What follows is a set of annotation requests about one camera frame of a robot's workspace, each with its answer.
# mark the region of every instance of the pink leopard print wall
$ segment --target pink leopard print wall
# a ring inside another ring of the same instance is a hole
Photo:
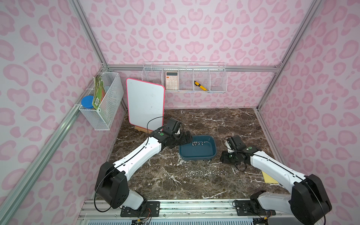
[[[0,205],[98,72],[92,51],[67,0],[0,1]]]
[[[125,90],[126,79],[141,80],[141,71],[117,71]],[[223,94],[165,92],[165,108],[255,108],[274,73],[228,72],[228,91]]]
[[[318,175],[327,224],[359,224],[360,2],[327,0],[262,109],[288,165]]]
[[[311,0],[81,0],[109,64],[278,65]]]
[[[80,114],[9,225],[75,224],[94,193],[124,114],[120,107],[110,131],[95,131]]]

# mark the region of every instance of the green notebook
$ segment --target green notebook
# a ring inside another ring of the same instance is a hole
[[[101,101],[105,97],[104,82],[101,79],[101,76],[94,77],[95,91],[93,99],[93,107],[97,110],[100,106]]]

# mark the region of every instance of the yellow utility knife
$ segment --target yellow utility knife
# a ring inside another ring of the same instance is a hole
[[[199,84],[198,82],[194,82],[196,86],[200,87],[201,89],[203,89],[204,91],[207,91],[207,89],[205,87],[203,87],[201,84]]]

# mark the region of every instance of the black cable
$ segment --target black cable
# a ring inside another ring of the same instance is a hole
[[[253,153],[244,152],[244,151],[239,151],[239,150],[238,150],[238,152],[245,153],[245,154],[249,154],[249,155],[251,155],[251,156],[259,156],[259,155],[253,154]],[[264,156],[259,156],[259,157],[264,158],[264,159],[266,159],[266,160],[268,160],[268,161],[270,161],[270,162],[272,162],[272,163],[280,166],[282,169],[288,171],[289,173],[291,173],[292,175],[296,176],[296,177],[299,178],[300,180],[305,181],[304,179],[302,179],[301,177],[299,177],[299,176],[296,175],[295,173],[289,171],[288,169],[284,168],[283,166],[277,164],[276,162],[274,162],[274,161],[272,161],[272,160],[270,160],[270,159],[268,159],[268,158],[266,158],[266,157],[264,157]],[[323,212],[323,215],[324,215],[324,225],[326,225],[326,216],[325,216],[325,212],[324,212],[323,206],[321,205],[320,200],[318,199],[318,197],[316,196],[316,194],[315,194],[315,192],[312,190],[312,188],[311,188],[306,182],[304,182],[304,184],[307,185],[307,187],[311,190],[311,192],[314,194],[316,200],[318,201],[318,203],[319,203],[319,205],[320,205],[320,208],[321,208],[321,211]]]
[[[149,123],[150,123],[152,120],[150,120],[150,121],[148,122],[148,124],[146,125],[146,128],[147,128],[147,130],[148,130],[148,133],[149,133],[148,125],[149,125]],[[120,166],[124,165],[125,163],[127,163],[128,161],[130,161],[130,160],[131,160],[133,157],[135,157],[141,150],[143,150],[144,147],[145,147],[145,146],[148,144],[148,142],[149,142],[149,137],[150,137],[150,136],[148,136],[148,139],[147,139],[147,141],[146,141],[146,144],[145,144],[138,152],[136,152],[135,155],[133,155],[130,159],[128,159],[128,160],[125,161],[124,163],[122,163],[122,164],[118,165],[117,167],[115,167],[112,171],[108,172],[108,173],[104,176],[104,178],[101,180],[101,182],[99,183],[98,187],[96,188],[95,195],[94,195],[94,206],[95,206],[95,209],[96,209],[97,211],[99,211],[99,212],[107,212],[107,211],[111,208],[111,206],[110,206],[107,210],[101,211],[101,210],[99,210],[99,209],[96,207],[96,202],[95,202],[95,200],[96,200],[96,194],[98,193],[98,189],[99,189],[101,183],[105,180],[105,178],[106,178],[109,174],[111,174],[113,171],[115,171],[118,167],[120,167]]]
[[[239,168],[237,167],[236,163],[234,164],[235,168],[240,171],[240,172],[245,172],[246,168],[247,168],[247,164],[245,164],[245,168],[243,170],[239,170]]]
[[[259,214],[257,214],[256,212],[254,212],[254,210],[252,210],[252,208],[246,208],[246,211],[247,212],[251,212],[252,214],[255,214],[255,215],[257,215],[258,217],[260,217],[260,219],[264,219],[264,218],[262,218]]]
[[[147,225],[150,225],[150,222],[151,222],[151,218],[153,217],[153,215],[151,214],[151,211],[150,211],[150,221],[148,222]]]
[[[116,168],[118,168],[118,167],[121,166],[121,165],[123,165],[123,164],[118,165],[118,166],[115,167],[112,171],[108,172],[108,173],[104,176],[104,178],[100,181],[98,187],[96,188],[95,195],[94,195],[94,206],[95,206],[95,209],[96,209],[97,211],[99,211],[99,212],[107,212],[107,211],[111,208],[111,206],[110,206],[107,210],[105,210],[105,211],[101,211],[101,210],[99,210],[99,209],[96,207],[95,200],[96,200],[96,194],[98,193],[98,189],[99,189],[101,183],[105,180],[105,178],[106,178],[109,174],[111,174],[113,171],[115,171]]]
[[[145,218],[140,218],[140,217],[144,216],[144,214],[146,213],[146,211],[149,212],[148,216],[145,217]],[[139,218],[140,221],[138,221],[138,220],[132,220],[131,225],[142,225],[142,224],[145,224],[146,221],[149,220],[149,216],[150,216],[150,215],[151,215],[151,210],[150,210],[149,208],[146,208],[141,216],[138,215],[138,218]]]
[[[168,117],[168,116],[159,116],[159,117],[156,117],[156,118],[153,118],[152,120],[154,120],[154,119],[157,119],[157,118],[171,118],[171,117]],[[149,123],[152,121],[152,120],[150,120],[149,122],[148,122],[148,124],[146,124],[146,130],[148,131],[148,133],[149,133],[149,128],[148,128],[148,126],[149,126]],[[183,133],[184,133],[184,126],[182,126],[182,131],[180,132],[180,136],[179,136],[179,138],[176,138],[175,137],[175,135],[173,135],[173,137],[175,138],[175,140],[180,140],[180,138],[181,138],[181,136],[183,135]]]

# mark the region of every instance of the blue jar lid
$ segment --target blue jar lid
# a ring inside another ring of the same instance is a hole
[[[87,109],[92,109],[94,107],[93,106],[93,99],[94,99],[94,96],[92,96],[92,95],[88,95],[86,97],[83,97],[82,100],[81,100],[82,106],[84,106],[84,108],[87,108]]]

